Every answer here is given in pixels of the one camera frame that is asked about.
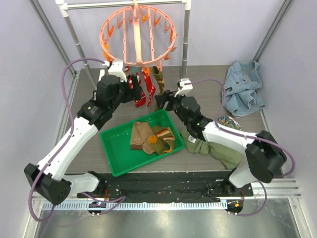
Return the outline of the tan ribbed sock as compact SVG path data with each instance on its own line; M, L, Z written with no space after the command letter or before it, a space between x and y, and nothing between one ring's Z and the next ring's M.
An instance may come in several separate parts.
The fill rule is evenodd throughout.
M142 148L146 154L156 153L158 150L158 137L156 135L150 135L144 142Z
M131 132L130 149L143 150L142 146L150 135L154 135L154 132L147 122L134 122Z

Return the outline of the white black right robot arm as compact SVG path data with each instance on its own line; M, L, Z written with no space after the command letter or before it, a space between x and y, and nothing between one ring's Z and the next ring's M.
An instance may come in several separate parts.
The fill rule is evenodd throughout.
M222 126L201 114L194 97L180 96L167 90L162 95L156 95L155 100L159 109L174 111L192 137L221 144L246 156L247 165L233 169L223 181L224 191L230 196L255 181L270 183L287 160L269 132L249 133Z

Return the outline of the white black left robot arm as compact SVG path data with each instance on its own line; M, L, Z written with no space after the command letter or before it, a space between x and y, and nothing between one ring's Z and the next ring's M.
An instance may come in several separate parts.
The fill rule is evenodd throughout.
M89 192L95 198L102 197L106 190L105 181L97 173L67 176L65 172L121 103L141 98L141 89L137 75L131 75L125 81L112 73L102 76L92 99L81 107L59 143L38 164L29 163L25 167L24 174L31 191L39 193L54 206L69 195L82 192Z

